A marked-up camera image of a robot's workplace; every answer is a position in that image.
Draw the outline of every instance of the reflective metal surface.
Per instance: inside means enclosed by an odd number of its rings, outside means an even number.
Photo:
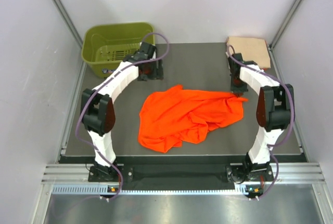
[[[85,198],[53,195],[56,215]],[[244,196],[219,195],[126,195],[107,203],[89,199],[55,219],[50,212],[45,224],[209,224],[209,223],[323,223],[311,185],[275,186],[259,202]]]
[[[165,45],[158,45],[158,50],[162,54]],[[225,51],[225,43],[171,44],[169,55],[163,61],[164,80],[134,81],[129,84],[114,104],[116,124],[112,130],[112,143],[116,155],[243,155],[248,152],[258,132],[255,119],[258,96],[251,89],[244,94],[249,99],[244,103],[244,118],[231,126],[212,131],[200,144],[184,142],[181,148],[173,148],[162,154],[142,147],[137,141],[139,112],[151,93],[167,90],[177,84],[182,84],[185,89],[230,91]],[[267,73],[276,75],[274,68]],[[102,81],[87,68],[81,90],[93,88]],[[81,99],[74,116],[67,156],[94,155],[93,148],[78,141],[74,135],[80,104]],[[80,135],[91,140],[84,128],[81,128]],[[274,153],[300,154],[294,132],[285,145],[274,149]]]

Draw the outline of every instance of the cardboard piece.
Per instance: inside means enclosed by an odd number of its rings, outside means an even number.
[[[227,43],[232,45],[236,53],[241,53],[244,61],[254,61],[261,69],[271,68],[271,59],[264,39],[229,37]]]

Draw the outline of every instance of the metal plate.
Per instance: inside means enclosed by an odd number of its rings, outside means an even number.
[[[162,54],[165,45],[158,45],[158,48],[159,53]],[[184,142],[181,148],[173,148],[167,154],[157,153],[142,147],[137,141],[139,112],[145,99],[151,93],[167,90],[177,84],[182,84],[185,89],[230,90],[225,43],[171,44],[170,53],[164,59],[163,67],[164,80],[134,81],[114,103],[116,124],[112,130],[112,140],[117,155],[243,155],[249,151],[258,131],[255,119],[258,96],[252,90],[244,95],[249,101],[244,103],[243,120],[227,128],[220,128],[209,133],[204,142],[200,144]],[[275,75],[274,69],[270,69],[268,73]],[[88,68],[84,76],[82,90],[93,88],[102,81]],[[66,155],[94,155],[92,147],[75,138],[75,125],[78,117],[79,109],[76,110],[74,116]],[[86,140],[90,140],[90,136],[84,128],[81,128],[80,135]],[[275,148],[274,153],[300,154],[295,134],[292,133],[288,143]]]
[[[271,164],[273,175],[276,173],[276,164]],[[77,185],[88,183],[88,169],[84,164],[49,164],[46,166],[42,183],[57,185]],[[280,163],[279,176],[276,184],[323,184],[325,179],[318,163]],[[97,183],[117,186],[118,182]],[[247,185],[258,182],[247,182]]]
[[[233,195],[121,195],[114,201],[84,195],[53,195],[56,219],[48,208],[47,224],[193,224],[193,223],[323,223],[311,185],[275,186],[266,198],[248,202]]]

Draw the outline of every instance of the orange cloth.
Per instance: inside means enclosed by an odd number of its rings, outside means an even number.
[[[182,85],[153,93],[140,111],[138,141],[163,153],[182,141],[200,143],[209,131],[241,120],[244,101],[232,93],[183,90]]]

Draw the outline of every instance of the green basket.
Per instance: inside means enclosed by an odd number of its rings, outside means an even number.
[[[142,38],[151,32],[152,25],[145,22],[95,26],[85,34],[82,59],[97,76],[107,77],[127,54],[139,49]],[[153,35],[145,41],[155,45]]]

